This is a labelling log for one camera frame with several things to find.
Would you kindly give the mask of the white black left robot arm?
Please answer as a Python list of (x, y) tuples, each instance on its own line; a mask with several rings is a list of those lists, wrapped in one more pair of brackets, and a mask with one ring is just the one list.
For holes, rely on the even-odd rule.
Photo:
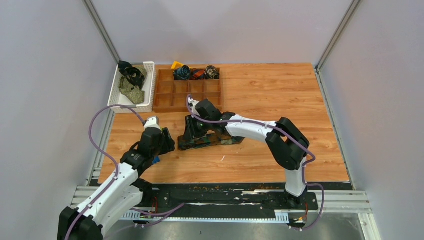
[(153, 201), (151, 183), (141, 175), (157, 156), (175, 150), (168, 128), (146, 127), (140, 141), (121, 158), (118, 169), (76, 208), (66, 207), (59, 215), (59, 240), (102, 240), (110, 228), (132, 207)]

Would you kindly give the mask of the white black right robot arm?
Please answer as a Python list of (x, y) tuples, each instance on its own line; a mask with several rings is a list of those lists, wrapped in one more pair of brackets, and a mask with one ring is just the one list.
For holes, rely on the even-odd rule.
[(234, 112), (221, 112), (211, 101), (187, 96), (189, 115), (185, 117), (184, 134), (178, 137), (179, 150), (199, 149), (218, 145), (236, 145), (244, 139), (265, 143), (286, 176), (285, 201), (298, 209), (306, 201), (307, 186), (303, 165), (309, 140), (288, 119), (259, 121)]

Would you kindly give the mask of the dark patterned necktie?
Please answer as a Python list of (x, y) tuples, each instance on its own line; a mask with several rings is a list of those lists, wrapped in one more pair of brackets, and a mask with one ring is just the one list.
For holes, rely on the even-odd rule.
[(184, 139), (183, 136), (179, 136), (177, 141), (178, 149), (180, 151), (186, 151), (213, 146), (238, 145), (241, 144), (244, 139), (244, 137), (231, 136), (229, 134), (208, 133), (203, 137), (193, 139)]

